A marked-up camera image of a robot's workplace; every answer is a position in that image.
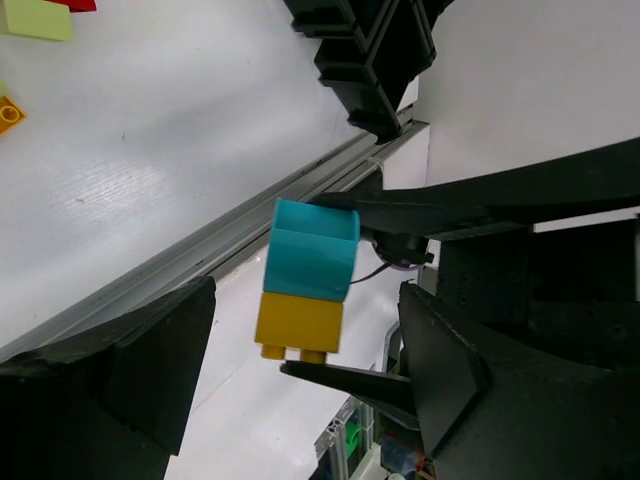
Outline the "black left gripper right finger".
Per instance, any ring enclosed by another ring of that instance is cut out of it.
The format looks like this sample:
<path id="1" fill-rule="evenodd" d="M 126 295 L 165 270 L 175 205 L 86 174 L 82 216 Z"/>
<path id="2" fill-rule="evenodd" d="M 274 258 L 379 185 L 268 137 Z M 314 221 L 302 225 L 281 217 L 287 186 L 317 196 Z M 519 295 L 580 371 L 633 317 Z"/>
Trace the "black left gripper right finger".
<path id="1" fill-rule="evenodd" d="M 402 284 L 425 453 L 441 479 L 635 479 L 639 373 L 568 361 Z"/>

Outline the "teal oval lego brick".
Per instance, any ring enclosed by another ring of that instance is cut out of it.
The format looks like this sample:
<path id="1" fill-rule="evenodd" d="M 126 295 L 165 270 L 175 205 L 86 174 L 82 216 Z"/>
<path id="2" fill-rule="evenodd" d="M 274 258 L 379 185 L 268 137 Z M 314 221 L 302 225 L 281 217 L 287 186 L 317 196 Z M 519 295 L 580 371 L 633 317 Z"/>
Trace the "teal oval lego brick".
<path id="1" fill-rule="evenodd" d="M 342 303 L 354 272 L 360 218 L 352 210 L 276 201 L 263 289 Z"/>

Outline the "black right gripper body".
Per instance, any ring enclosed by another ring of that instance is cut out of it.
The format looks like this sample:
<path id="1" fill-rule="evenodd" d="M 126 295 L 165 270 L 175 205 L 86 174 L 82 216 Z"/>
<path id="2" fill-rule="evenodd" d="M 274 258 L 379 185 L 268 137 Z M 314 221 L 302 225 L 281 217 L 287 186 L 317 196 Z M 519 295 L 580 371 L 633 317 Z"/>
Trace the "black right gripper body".
<path id="1" fill-rule="evenodd" d="M 639 222 L 442 243 L 429 292 L 528 347 L 607 369 L 639 365 Z"/>

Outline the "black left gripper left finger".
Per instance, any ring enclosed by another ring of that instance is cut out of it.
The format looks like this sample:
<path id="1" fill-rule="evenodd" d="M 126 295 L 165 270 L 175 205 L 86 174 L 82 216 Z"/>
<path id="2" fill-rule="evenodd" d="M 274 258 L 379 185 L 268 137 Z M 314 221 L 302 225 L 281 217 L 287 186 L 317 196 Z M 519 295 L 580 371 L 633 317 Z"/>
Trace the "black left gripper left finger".
<path id="1" fill-rule="evenodd" d="M 4 479 L 161 479 L 216 305 L 209 276 L 1 364 Z"/>

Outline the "small orange square brick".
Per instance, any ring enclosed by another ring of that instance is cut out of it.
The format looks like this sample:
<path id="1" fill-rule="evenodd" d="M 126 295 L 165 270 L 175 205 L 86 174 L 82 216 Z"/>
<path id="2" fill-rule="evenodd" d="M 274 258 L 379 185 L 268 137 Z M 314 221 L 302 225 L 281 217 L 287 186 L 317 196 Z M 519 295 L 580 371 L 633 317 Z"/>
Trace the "small orange square brick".
<path id="1" fill-rule="evenodd" d="M 339 351 L 343 310 L 338 302 L 264 292 L 254 341 L 265 359 L 284 360 L 293 349 L 303 362 L 324 364 Z"/>

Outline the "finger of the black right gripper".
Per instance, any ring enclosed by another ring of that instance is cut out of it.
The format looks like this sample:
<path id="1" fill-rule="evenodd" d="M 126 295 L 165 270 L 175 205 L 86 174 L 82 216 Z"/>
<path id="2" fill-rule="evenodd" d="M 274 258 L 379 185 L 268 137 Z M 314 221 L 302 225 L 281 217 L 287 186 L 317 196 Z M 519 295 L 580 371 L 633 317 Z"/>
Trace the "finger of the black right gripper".
<path id="1" fill-rule="evenodd" d="M 430 187 L 325 192 L 311 202 L 353 210 L 372 231 L 486 235 L 638 206 L 639 141 Z"/>
<path id="2" fill-rule="evenodd" d="M 358 398 L 408 430 L 419 430 L 409 378 L 387 372 L 307 362 L 284 362 L 280 372 Z"/>

